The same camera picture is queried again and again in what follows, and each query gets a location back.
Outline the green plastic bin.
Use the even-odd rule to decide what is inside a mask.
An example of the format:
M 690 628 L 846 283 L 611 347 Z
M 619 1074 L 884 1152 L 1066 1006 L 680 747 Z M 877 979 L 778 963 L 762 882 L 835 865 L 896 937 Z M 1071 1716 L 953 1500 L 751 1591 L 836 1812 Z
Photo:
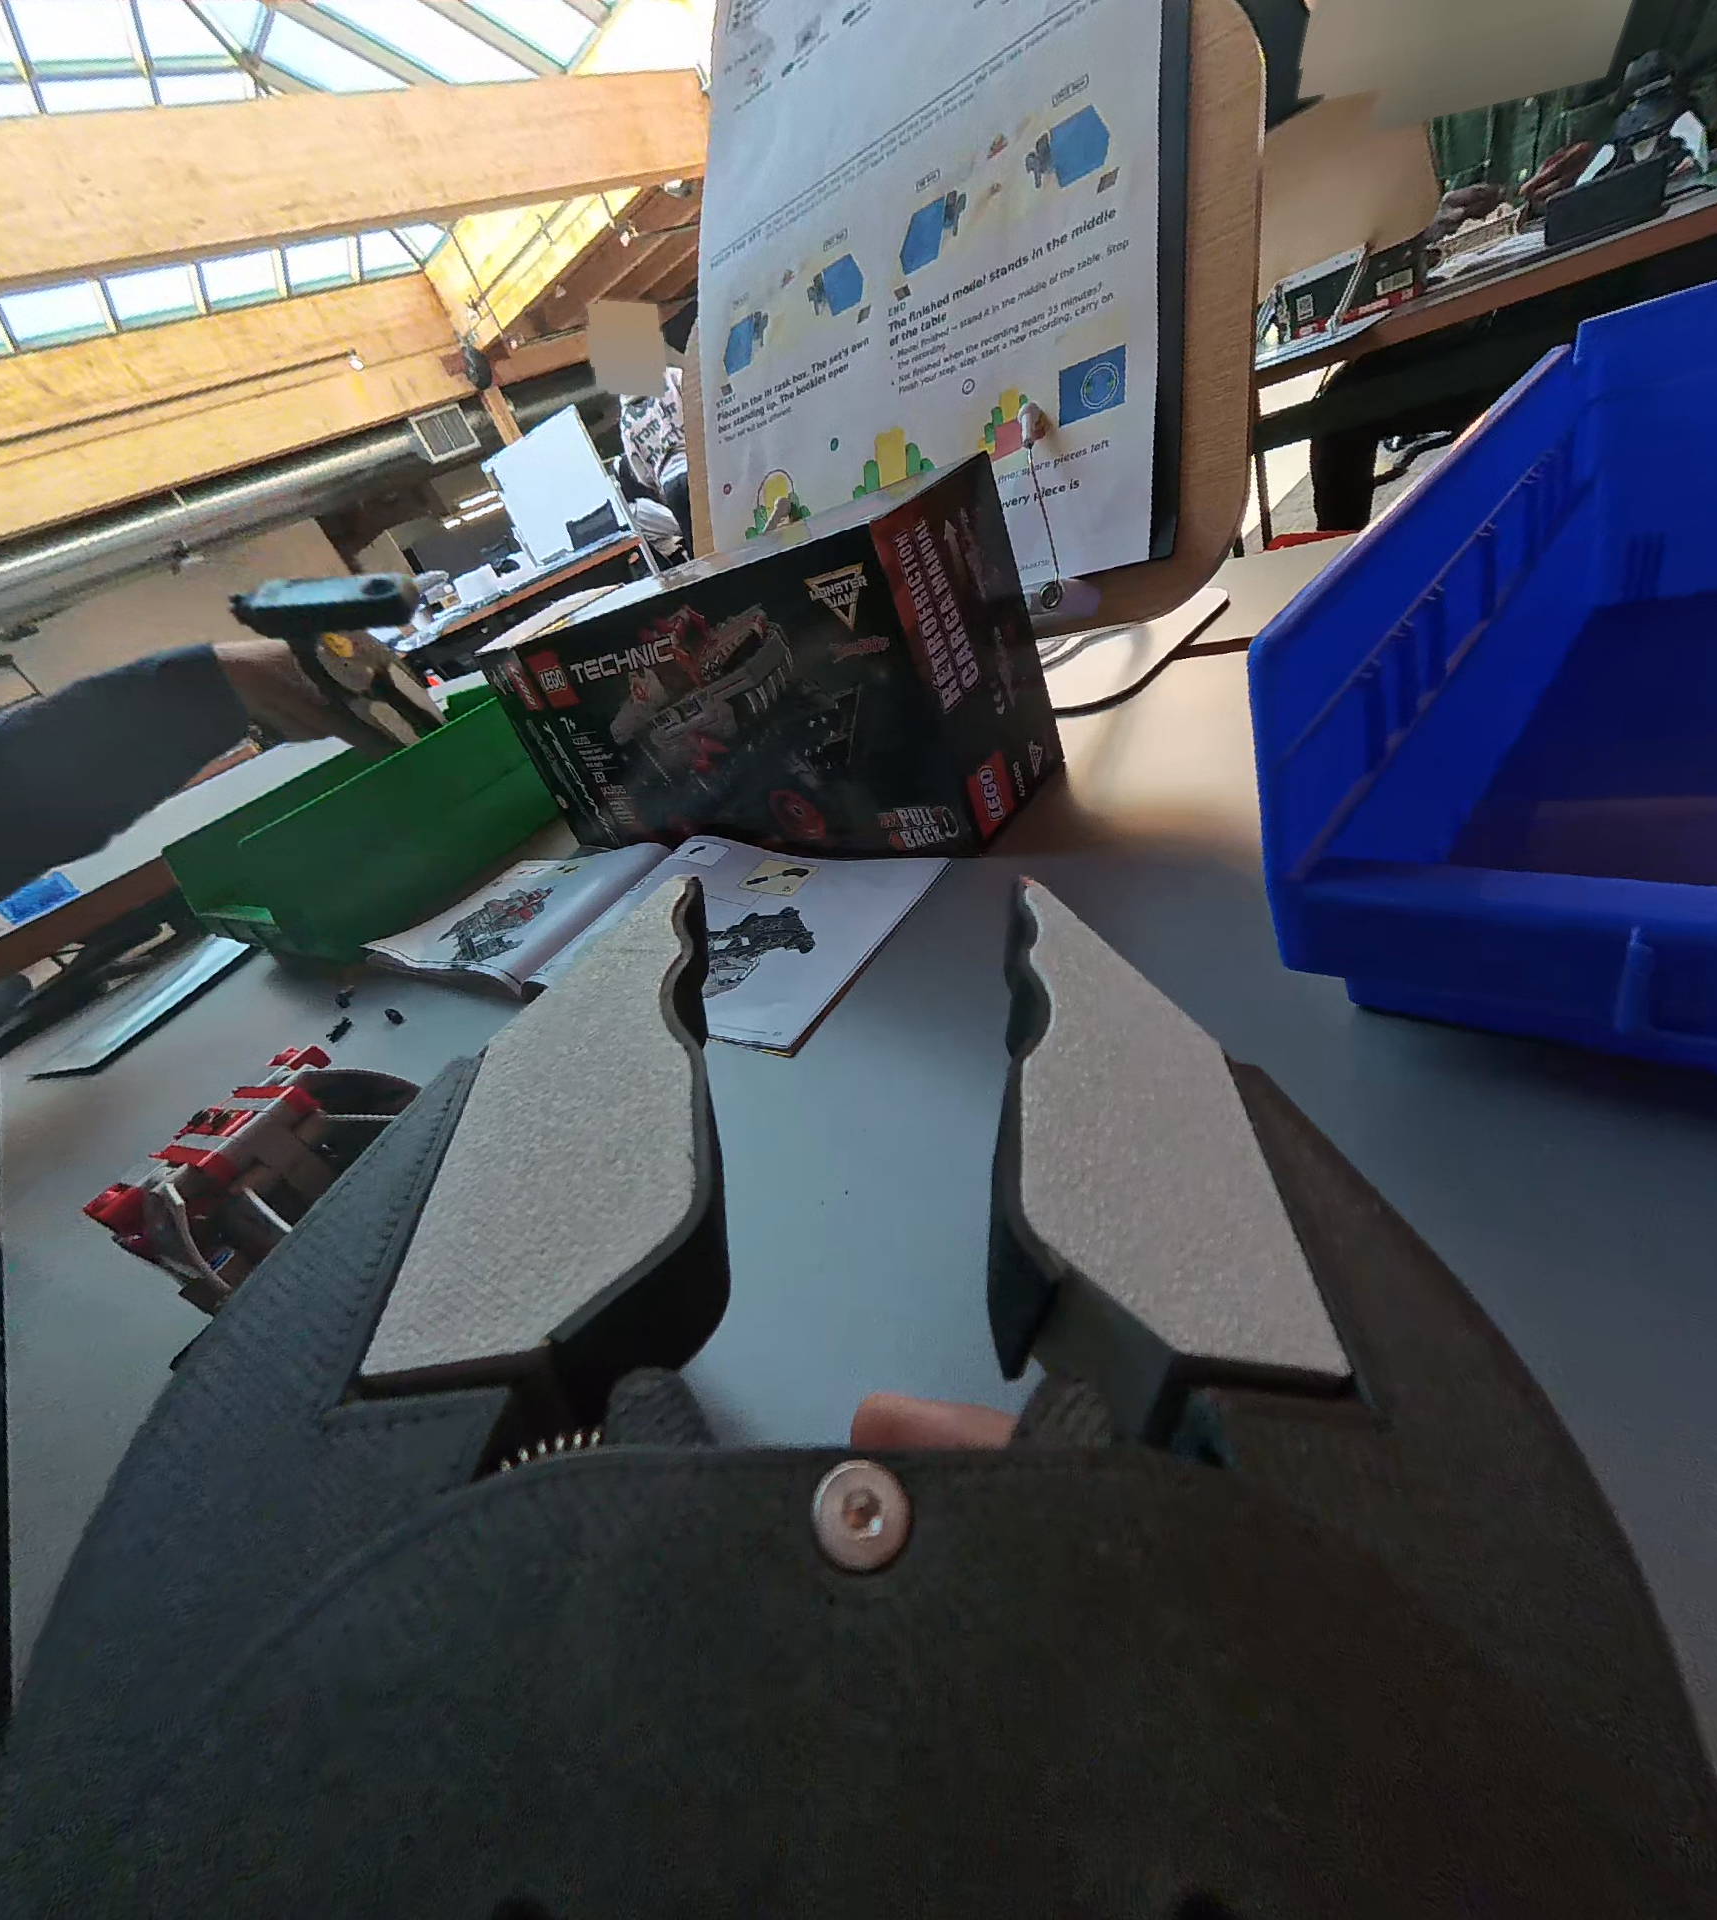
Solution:
M 207 934 L 348 965 L 482 882 L 556 817 L 496 692 L 478 684 L 412 747 L 382 760 L 345 751 L 162 858 Z

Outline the person's right hand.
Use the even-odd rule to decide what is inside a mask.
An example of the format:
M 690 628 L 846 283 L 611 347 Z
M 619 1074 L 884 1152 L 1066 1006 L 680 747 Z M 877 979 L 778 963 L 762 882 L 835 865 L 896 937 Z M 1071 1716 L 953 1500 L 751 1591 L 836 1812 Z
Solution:
M 855 1408 L 849 1442 L 867 1456 L 996 1453 L 1012 1442 L 1015 1428 L 1016 1415 L 996 1406 L 874 1392 Z

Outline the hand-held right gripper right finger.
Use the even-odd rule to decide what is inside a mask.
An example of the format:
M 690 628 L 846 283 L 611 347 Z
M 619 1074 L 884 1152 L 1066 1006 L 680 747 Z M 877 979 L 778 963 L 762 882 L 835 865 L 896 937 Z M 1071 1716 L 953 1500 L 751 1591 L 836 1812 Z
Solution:
M 1129 1442 L 1249 1390 L 1353 1399 L 1353 1358 L 1221 1045 L 1041 880 L 1015 882 L 986 1318 L 1004 1381 L 1089 1389 Z

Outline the person's left forearm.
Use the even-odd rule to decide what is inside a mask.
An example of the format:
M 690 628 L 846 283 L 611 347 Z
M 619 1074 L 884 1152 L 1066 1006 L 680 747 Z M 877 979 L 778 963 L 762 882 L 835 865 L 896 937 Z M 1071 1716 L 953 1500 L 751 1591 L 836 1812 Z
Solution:
M 246 731 L 246 707 L 207 644 L 2 713 L 0 900 L 101 849 Z

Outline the blue plastic bin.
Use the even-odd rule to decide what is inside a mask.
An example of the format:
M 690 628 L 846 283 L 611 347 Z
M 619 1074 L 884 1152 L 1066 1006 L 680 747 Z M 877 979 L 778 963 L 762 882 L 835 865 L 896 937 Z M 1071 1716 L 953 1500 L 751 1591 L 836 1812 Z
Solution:
M 1717 1074 L 1717 283 L 1549 355 L 1249 681 L 1289 968 Z

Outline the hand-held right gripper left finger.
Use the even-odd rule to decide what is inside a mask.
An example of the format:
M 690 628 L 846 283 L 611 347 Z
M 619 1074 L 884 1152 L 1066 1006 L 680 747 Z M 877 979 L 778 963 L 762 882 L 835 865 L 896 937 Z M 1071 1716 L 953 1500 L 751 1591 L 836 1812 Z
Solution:
M 608 1397 L 728 1302 L 697 877 L 659 882 L 486 1046 L 357 1385 Z

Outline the silver air duct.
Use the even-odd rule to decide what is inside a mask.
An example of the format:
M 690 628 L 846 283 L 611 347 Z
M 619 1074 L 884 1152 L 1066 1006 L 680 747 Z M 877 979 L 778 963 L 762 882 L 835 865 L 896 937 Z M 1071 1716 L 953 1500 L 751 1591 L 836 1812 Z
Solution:
M 152 565 L 310 519 L 500 449 L 482 409 L 428 413 L 0 541 L 0 631 Z

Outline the white monitor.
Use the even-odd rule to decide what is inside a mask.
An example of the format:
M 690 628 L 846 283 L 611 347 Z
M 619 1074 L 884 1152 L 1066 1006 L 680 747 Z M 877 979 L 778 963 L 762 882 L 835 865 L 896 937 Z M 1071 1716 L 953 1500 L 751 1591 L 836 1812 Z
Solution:
M 513 533 L 544 569 L 634 536 L 631 512 L 575 405 L 482 462 Z

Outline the dark flat panel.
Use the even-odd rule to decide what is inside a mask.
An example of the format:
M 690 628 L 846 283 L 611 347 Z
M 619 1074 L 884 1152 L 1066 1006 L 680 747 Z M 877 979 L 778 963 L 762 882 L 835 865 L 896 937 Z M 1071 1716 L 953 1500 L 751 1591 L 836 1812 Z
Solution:
M 41 1066 L 32 1069 L 32 1083 L 88 1078 L 131 1052 L 150 1034 L 190 1008 L 199 996 L 218 986 L 256 956 L 256 948 L 203 934 L 172 958 L 120 984 L 89 1020 L 55 1046 Z

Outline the lego instruction booklet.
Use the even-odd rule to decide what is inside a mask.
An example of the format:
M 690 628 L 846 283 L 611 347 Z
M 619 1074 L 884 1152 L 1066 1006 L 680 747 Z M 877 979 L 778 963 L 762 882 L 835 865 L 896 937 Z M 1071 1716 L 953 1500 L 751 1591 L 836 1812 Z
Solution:
M 773 855 L 714 835 L 521 860 L 363 958 L 410 979 L 530 1002 L 660 884 L 697 880 L 709 1036 L 778 1056 L 829 1008 L 944 874 L 941 858 Z

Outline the partly built lego model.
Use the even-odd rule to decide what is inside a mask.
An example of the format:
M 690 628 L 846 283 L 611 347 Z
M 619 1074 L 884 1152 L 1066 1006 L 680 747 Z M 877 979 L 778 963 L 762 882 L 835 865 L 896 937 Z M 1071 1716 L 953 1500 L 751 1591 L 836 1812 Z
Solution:
M 316 1045 L 285 1048 L 81 1214 L 214 1317 L 418 1093 L 385 1071 L 339 1069 Z

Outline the black lego set box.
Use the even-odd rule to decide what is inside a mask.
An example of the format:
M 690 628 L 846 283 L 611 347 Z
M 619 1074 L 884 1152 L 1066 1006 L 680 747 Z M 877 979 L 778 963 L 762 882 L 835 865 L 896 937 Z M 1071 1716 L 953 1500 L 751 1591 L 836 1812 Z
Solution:
M 978 452 L 489 643 L 579 845 L 967 856 L 1062 771 Z

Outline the wooden table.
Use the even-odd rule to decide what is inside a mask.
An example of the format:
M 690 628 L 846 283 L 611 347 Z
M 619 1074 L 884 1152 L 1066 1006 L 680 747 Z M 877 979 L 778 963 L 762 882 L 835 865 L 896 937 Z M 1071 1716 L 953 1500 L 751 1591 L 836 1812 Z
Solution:
M 1341 367 L 1400 342 L 1538 301 L 1566 287 L 1641 266 L 1715 236 L 1717 173 L 1671 198 L 1650 220 L 1556 252 L 1542 246 L 1534 252 L 1517 252 L 1367 320 L 1326 331 L 1302 345 L 1262 351 L 1255 359 L 1255 384 L 1269 388 L 1306 373 Z

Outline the person's left hand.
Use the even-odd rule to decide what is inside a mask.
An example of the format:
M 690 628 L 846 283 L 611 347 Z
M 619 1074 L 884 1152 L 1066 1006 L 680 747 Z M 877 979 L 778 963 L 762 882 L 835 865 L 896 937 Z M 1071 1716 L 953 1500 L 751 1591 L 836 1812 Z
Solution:
M 333 741 L 354 747 L 348 716 L 311 684 L 291 651 L 278 639 L 242 636 L 219 640 L 211 655 L 256 733 L 284 744 Z

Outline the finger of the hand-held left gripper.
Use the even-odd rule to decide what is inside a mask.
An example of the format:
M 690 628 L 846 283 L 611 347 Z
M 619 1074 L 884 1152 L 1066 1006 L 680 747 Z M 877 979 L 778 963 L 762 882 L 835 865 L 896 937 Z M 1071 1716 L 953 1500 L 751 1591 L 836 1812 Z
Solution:
M 384 647 L 343 659 L 343 711 L 390 749 L 408 749 L 443 726 L 437 700 Z

